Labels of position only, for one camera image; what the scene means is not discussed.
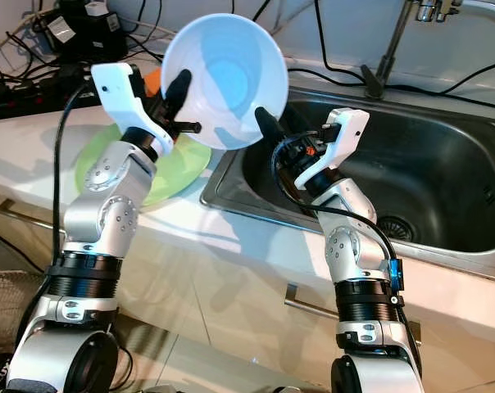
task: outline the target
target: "stainless steel sink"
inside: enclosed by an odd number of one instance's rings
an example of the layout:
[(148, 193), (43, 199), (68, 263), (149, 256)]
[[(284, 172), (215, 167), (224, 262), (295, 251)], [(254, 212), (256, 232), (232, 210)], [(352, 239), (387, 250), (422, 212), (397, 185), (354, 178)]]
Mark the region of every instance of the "stainless steel sink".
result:
[[(398, 251), (495, 278), (477, 269), (495, 269), (495, 120), (296, 88), (280, 123), (318, 129), (345, 106), (370, 112), (370, 121), (341, 171), (371, 199)], [(280, 195), (269, 156), (263, 141), (226, 152), (202, 202), (319, 232), (314, 217)]]

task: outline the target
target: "sink drain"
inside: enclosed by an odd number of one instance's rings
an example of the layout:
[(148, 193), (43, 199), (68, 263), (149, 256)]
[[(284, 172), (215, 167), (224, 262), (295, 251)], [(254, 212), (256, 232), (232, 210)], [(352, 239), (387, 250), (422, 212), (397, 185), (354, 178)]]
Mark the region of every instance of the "sink drain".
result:
[(377, 225), (384, 234), (397, 240), (411, 242), (413, 240), (413, 230), (409, 223), (398, 217), (386, 216), (377, 220)]

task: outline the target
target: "green plate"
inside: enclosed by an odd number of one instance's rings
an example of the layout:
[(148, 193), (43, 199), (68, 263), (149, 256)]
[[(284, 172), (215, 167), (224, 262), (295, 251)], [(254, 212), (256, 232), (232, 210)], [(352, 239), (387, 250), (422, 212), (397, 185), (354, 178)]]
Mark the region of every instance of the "green plate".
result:
[[(89, 168), (97, 161), (107, 145), (119, 140), (121, 136), (116, 124), (110, 125), (101, 133), (97, 133), (83, 149), (76, 161), (75, 170), (76, 188), (79, 192), (84, 188), (84, 177)], [(152, 181), (151, 191), (143, 206), (163, 201), (186, 188), (206, 168), (210, 158), (210, 147), (181, 134), (171, 154), (157, 161), (157, 175)]]

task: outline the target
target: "cabinet handle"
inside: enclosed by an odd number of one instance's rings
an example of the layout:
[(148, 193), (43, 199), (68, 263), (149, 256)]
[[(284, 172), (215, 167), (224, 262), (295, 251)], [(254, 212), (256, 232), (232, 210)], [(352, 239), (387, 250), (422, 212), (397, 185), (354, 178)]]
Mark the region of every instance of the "cabinet handle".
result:
[[(338, 319), (338, 313), (331, 311), (330, 309), (324, 309), (317, 305), (310, 305), (304, 301), (297, 299), (298, 287), (295, 284), (288, 283), (286, 288), (286, 297), (284, 298), (284, 304), (294, 307), (296, 309), (302, 309), (307, 313), (319, 315), (321, 317), (329, 319)], [(409, 321), (411, 332), (415, 338), (415, 343), (417, 346), (422, 346), (422, 341), (420, 339), (420, 323)]]
[(288, 288), (286, 289), (286, 297), (284, 298), (284, 304), (296, 309), (302, 309), (310, 314), (319, 315), (321, 317), (329, 319), (338, 319), (338, 313), (335, 313), (334, 311), (323, 309), (322, 307), (310, 305), (309, 303), (298, 300), (297, 292), (298, 287), (294, 284), (288, 283)]
[[(15, 202), (12, 199), (7, 198), (0, 204), (0, 215), (5, 215), (6, 217), (11, 217), (13, 219), (18, 219), (25, 223), (36, 225), (37, 227), (52, 229), (52, 223), (48, 221), (44, 221), (42, 219), (36, 219), (35, 217), (31, 217), (30, 215), (24, 215), (22, 213), (18, 213), (17, 211), (11, 210), (12, 206)], [(60, 228), (60, 233), (62, 235), (66, 234), (66, 231), (63, 228)]]

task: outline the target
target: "kitchen counter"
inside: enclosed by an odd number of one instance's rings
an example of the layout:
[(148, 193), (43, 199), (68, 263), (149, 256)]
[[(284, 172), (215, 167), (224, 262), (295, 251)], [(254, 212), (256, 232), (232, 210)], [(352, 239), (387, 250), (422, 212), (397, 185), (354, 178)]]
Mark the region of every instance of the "kitchen counter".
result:
[[(313, 81), (291, 79), (301, 87), (360, 93)], [(388, 101), (495, 118), (495, 110), (448, 99), (388, 93)], [(60, 112), (0, 120), (0, 194), (44, 208), (52, 206), (52, 149)], [(62, 141), (61, 212), (78, 196), (75, 160), (90, 138), (111, 119), (100, 106), (73, 110)], [(243, 263), (270, 264), (330, 280), (320, 235), (203, 206), (200, 194), (222, 156), (193, 184), (143, 211), (138, 231), (154, 231), (164, 242), (192, 251), (237, 255)], [(408, 307), (453, 318), (470, 332), (495, 341), (495, 282), (413, 259), (404, 259)]]

